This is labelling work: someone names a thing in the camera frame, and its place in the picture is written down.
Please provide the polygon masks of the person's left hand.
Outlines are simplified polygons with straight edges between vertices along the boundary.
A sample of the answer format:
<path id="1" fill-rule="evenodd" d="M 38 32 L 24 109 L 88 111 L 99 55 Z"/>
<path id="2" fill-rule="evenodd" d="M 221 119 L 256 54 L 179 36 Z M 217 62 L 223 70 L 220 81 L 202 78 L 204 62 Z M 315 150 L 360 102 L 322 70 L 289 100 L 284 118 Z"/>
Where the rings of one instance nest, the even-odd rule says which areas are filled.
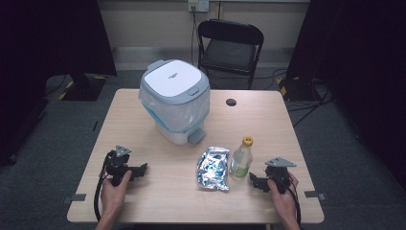
<path id="1" fill-rule="evenodd" d="M 112 185 L 109 179 L 105 179 L 101 187 L 101 220 L 115 220 L 121 212 L 126 194 L 127 184 L 132 175 L 131 171 L 124 174 L 119 186 Z"/>

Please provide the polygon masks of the person's right hand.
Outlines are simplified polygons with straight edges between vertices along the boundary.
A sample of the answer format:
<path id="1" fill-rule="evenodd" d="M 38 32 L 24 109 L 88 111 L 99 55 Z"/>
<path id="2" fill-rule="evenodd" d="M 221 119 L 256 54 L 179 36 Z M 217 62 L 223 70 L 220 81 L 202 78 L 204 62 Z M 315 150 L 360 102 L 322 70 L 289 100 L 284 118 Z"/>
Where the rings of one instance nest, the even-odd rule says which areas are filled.
<path id="1" fill-rule="evenodd" d="M 281 222 L 297 222 L 297 209 L 296 209 L 296 186 L 298 179 L 292 174 L 289 174 L 290 185 L 288 190 L 282 195 L 279 193 L 276 183 L 269 179 L 267 181 L 268 187 L 271 192 L 274 208 L 280 217 Z"/>

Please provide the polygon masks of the clear plastic bin liner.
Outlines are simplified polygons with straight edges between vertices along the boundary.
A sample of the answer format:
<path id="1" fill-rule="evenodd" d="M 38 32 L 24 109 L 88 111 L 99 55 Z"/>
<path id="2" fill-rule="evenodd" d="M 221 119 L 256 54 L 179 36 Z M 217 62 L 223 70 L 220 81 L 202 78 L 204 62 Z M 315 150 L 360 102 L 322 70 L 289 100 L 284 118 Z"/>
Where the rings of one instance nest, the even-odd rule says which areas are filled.
<path id="1" fill-rule="evenodd" d="M 169 132 L 183 133 L 201 125 L 210 111 L 210 88 L 193 87 L 194 95 L 184 92 L 176 97 L 160 97 L 140 88 L 139 100 L 149 115 Z"/>

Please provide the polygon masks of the silver foil snack bag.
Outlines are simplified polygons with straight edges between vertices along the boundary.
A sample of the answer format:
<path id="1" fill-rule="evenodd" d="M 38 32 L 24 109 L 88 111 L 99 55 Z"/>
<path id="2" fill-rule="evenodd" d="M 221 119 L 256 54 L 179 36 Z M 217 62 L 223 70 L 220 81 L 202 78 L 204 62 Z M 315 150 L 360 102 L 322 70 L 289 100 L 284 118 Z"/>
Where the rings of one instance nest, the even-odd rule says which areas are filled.
<path id="1" fill-rule="evenodd" d="M 196 165 L 196 179 L 203 189 L 228 191 L 229 150 L 223 147 L 208 147 Z"/>

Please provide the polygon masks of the black folding chair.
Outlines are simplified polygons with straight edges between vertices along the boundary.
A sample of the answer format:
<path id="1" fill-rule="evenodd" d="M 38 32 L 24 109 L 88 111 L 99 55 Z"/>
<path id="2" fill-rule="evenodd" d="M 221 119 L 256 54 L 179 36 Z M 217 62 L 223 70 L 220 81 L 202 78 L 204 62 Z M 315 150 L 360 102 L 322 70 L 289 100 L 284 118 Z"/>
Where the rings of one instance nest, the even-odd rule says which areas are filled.
<path id="1" fill-rule="evenodd" d="M 264 35 L 257 27 L 221 19 L 209 19 L 197 27 L 198 68 L 248 76 L 252 88 Z"/>

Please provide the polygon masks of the white wall socket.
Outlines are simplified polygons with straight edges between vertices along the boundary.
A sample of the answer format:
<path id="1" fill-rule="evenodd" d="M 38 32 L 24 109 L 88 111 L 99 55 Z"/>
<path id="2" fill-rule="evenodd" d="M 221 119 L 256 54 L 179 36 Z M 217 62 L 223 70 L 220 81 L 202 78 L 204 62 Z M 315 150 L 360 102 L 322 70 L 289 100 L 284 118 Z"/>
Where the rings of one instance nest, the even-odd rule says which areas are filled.
<path id="1" fill-rule="evenodd" d="M 189 12 L 208 12 L 210 10 L 209 0 L 188 0 Z"/>

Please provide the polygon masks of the black curtain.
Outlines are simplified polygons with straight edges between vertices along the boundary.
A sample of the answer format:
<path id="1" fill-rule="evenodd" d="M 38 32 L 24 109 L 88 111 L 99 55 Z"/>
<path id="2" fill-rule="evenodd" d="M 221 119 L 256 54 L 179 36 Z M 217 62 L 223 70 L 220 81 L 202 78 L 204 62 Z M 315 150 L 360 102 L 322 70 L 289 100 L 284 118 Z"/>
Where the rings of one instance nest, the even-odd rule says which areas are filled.
<path id="1" fill-rule="evenodd" d="M 310 0 L 287 76 L 327 81 L 406 191 L 406 0 Z"/>
<path id="2" fill-rule="evenodd" d="M 0 166 L 47 104 L 57 75 L 117 74 L 98 0 L 0 0 Z"/>

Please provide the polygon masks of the clear bottle with yellow cap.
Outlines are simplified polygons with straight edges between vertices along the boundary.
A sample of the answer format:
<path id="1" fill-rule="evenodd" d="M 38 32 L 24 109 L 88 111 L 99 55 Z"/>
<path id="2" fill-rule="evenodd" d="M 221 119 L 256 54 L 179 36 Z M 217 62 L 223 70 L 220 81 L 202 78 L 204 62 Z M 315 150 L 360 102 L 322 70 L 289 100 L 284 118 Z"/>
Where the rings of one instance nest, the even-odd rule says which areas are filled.
<path id="1" fill-rule="evenodd" d="M 251 147 L 254 144 L 254 139 L 251 136 L 245 136 L 241 145 L 234 151 L 229 175 L 235 178 L 243 178 L 249 172 L 251 163 L 253 161 L 253 154 Z"/>

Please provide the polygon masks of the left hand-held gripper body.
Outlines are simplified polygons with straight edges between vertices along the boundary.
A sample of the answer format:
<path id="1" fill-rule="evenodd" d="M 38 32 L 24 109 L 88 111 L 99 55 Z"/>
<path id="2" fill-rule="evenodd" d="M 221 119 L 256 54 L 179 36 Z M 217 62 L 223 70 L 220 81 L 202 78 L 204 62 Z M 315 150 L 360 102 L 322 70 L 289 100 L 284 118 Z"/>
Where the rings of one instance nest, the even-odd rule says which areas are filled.
<path id="1" fill-rule="evenodd" d="M 107 153 L 107 161 L 105 171 L 112 176 L 112 185 L 117 187 L 121 184 L 125 173 L 129 170 L 126 165 L 130 157 L 131 149 L 122 146 L 117 146 L 115 149 Z"/>

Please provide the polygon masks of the black stand base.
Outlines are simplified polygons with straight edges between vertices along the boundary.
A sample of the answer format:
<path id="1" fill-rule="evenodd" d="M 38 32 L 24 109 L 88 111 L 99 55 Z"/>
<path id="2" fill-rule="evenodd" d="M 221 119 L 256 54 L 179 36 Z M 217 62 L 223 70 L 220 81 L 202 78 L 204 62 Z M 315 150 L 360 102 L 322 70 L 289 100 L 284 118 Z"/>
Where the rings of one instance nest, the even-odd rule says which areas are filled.
<path id="1" fill-rule="evenodd" d="M 285 101 L 320 101 L 321 97 L 310 81 L 294 79 L 277 79 L 277 84 Z"/>
<path id="2" fill-rule="evenodd" d="M 74 77 L 58 98 L 62 101 L 94 102 L 102 92 L 105 82 L 106 77 Z"/>

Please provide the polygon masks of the white grey pedal trash bin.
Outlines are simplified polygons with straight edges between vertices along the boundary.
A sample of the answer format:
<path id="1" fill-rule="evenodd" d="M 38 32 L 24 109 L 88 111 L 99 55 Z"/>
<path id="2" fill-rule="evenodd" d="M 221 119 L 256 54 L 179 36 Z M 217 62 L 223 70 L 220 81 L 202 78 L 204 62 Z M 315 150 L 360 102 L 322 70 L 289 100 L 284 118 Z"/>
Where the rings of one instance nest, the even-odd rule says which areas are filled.
<path id="1" fill-rule="evenodd" d="M 140 88 L 142 86 L 150 93 L 171 98 L 184 92 L 194 95 L 193 87 L 203 90 L 210 88 L 210 83 L 207 76 L 193 65 L 183 60 L 172 59 L 158 60 L 150 64 L 142 75 Z M 158 131 L 176 145 L 198 144 L 205 137 L 203 124 L 204 122 L 183 133 L 175 133 L 169 132 L 155 122 Z"/>

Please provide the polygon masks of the grey tape piece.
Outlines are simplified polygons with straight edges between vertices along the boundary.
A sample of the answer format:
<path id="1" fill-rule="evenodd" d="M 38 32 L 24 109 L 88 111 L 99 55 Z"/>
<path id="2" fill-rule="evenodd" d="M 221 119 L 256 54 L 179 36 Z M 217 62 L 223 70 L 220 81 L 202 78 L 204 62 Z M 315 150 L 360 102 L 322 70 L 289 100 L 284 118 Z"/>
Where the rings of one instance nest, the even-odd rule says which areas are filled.
<path id="1" fill-rule="evenodd" d="M 63 204 L 71 204 L 73 201 L 84 201 L 86 194 L 74 194 L 71 196 L 66 196 L 62 199 Z"/>
<path id="2" fill-rule="evenodd" d="M 327 199 L 327 195 L 325 193 L 318 193 L 317 191 L 305 191 L 304 195 L 306 198 L 314 197 L 318 198 L 320 201 Z"/>

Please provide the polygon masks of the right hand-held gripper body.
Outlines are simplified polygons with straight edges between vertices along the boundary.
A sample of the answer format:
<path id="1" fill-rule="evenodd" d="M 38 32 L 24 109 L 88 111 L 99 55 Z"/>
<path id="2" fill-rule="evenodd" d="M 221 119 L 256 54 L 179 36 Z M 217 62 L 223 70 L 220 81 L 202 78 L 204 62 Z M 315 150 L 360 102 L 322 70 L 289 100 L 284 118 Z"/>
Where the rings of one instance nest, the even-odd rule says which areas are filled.
<path id="1" fill-rule="evenodd" d="M 275 157 L 266 161 L 265 165 L 267 166 L 266 175 L 276 183 L 279 193 L 283 195 L 290 186 L 288 168 L 296 167 L 297 164 L 281 157 Z"/>

